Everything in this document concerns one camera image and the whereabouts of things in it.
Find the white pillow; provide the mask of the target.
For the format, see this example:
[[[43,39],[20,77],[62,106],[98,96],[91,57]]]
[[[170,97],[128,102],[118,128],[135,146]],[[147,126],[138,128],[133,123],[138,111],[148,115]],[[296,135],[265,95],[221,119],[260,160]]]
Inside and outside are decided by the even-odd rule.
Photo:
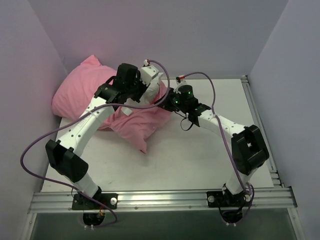
[[[139,107],[143,105],[152,104],[152,102],[155,100],[156,96],[160,91],[161,77],[163,74],[164,74],[163,72],[160,72],[157,74],[157,76],[154,79],[151,80],[147,90],[144,92],[144,94],[140,98],[140,102],[133,101],[131,98],[129,98],[125,102],[125,105]]]

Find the pink floral pillowcase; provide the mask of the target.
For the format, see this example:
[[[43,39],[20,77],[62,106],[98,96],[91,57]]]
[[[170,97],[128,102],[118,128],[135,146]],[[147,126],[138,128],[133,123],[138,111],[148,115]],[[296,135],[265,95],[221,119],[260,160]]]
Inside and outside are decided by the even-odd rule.
[[[101,64],[95,55],[90,55],[71,71],[54,94],[52,113],[75,121],[89,106],[98,87],[116,73],[115,69]],[[160,107],[132,109],[130,115],[119,108],[98,129],[114,131],[145,154],[147,138],[163,127],[171,116],[171,112]]]

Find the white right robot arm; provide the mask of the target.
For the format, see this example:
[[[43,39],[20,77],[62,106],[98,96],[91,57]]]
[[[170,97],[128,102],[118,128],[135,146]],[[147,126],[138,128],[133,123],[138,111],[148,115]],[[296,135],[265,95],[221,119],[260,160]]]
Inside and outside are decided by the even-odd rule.
[[[252,175],[270,157],[259,127],[254,124],[244,126],[213,112],[210,106],[199,102],[188,84],[176,89],[171,87],[160,107],[169,112],[182,112],[192,126],[222,138],[234,170],[223,186],[222,200],[230,207],[238,203],[240,193],[246,190]]]

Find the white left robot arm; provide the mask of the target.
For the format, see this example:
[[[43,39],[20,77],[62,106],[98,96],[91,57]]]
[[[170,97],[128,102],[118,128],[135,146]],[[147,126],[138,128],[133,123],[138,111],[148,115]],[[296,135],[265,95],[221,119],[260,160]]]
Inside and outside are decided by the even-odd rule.
[[[57,141],[45,145],[49,164],[65,176],[77,191],[84,193],[83,204],[90,210],[100,206],[99,187],[88,174],[89,165],[82,160],[84,148],[101,124],[120,104],[128,99],[140,103],[155,73],[150,66],[137,68],[128,63],[119,65],[116,75],[100,85],[81,120]]]

